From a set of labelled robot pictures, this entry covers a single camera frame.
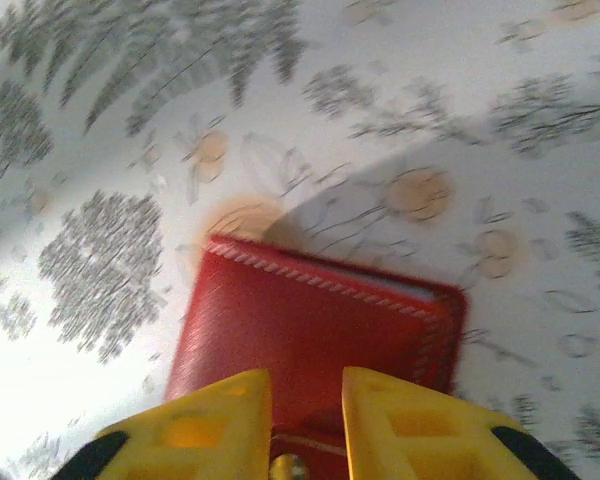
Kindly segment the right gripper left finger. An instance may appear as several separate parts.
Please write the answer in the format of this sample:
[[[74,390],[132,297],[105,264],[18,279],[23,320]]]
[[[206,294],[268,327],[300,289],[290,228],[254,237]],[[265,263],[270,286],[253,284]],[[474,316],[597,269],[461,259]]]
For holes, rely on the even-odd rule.
[[[269,373],[255,369],[112,424],[56,479],[266,479]]]

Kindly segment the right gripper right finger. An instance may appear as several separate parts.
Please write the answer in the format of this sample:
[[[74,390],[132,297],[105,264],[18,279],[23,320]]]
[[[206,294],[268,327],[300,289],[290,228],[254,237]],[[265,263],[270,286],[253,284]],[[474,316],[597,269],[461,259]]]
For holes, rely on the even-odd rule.
[[[342,412],[352,479],[577,476],[510,417],[370,369],[344,369]]]

